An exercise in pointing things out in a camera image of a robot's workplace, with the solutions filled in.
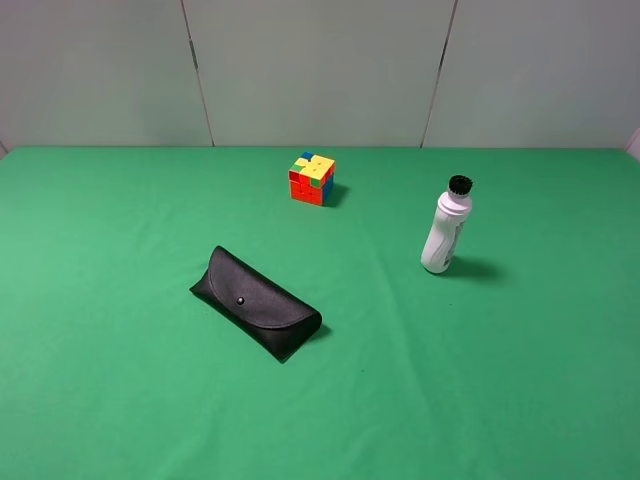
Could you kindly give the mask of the white bottle with brush cap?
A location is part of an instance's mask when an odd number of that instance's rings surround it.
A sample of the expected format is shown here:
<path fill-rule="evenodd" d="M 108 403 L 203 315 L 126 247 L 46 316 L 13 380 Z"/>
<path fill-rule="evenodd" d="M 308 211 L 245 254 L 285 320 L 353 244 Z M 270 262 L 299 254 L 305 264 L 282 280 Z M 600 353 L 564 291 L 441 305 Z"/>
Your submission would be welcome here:
<path fill-rule="evenodd" d="M 469 177 L 454 175 L 437 200 L 420 257 L 421 265 L 432 274 L 445 272 L 451 263 L 459 235 L 472 210 L 472 187 L 473 181 Z"/>

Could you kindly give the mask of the colourful puzzle cube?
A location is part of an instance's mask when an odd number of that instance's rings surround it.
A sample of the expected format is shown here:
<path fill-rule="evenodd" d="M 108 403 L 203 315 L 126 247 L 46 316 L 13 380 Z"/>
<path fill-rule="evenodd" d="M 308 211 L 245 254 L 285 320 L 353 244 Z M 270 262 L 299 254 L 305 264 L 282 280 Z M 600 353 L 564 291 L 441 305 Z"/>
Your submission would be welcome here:
<path fill-rule="evenodd" d="M 304 152 L 288 171 L 292 199 L 324 206 L 334 187 L 336 162 L 333 159 Z"/>

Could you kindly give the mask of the black glasses case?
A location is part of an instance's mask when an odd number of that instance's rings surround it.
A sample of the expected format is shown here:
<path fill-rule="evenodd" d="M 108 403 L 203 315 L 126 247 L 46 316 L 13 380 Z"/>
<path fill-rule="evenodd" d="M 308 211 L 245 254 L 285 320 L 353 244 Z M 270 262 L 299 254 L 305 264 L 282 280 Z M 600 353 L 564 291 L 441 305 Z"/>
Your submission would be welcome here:
<path fill-rule="evenodd" d="M 281 363 L 322 326 L 318 310 L 221 246 L 190 291 Z"/>

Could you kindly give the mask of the green table cloth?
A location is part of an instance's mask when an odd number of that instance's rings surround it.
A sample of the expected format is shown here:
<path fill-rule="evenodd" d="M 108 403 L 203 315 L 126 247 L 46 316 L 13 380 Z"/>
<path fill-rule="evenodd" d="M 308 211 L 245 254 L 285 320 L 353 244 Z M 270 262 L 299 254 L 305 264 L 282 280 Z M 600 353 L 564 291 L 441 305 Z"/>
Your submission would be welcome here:
<path fill-rule="evenodd" d="M 3 478 L 638 477 L 638 162 L 324 155 L 2 159 Z"/>

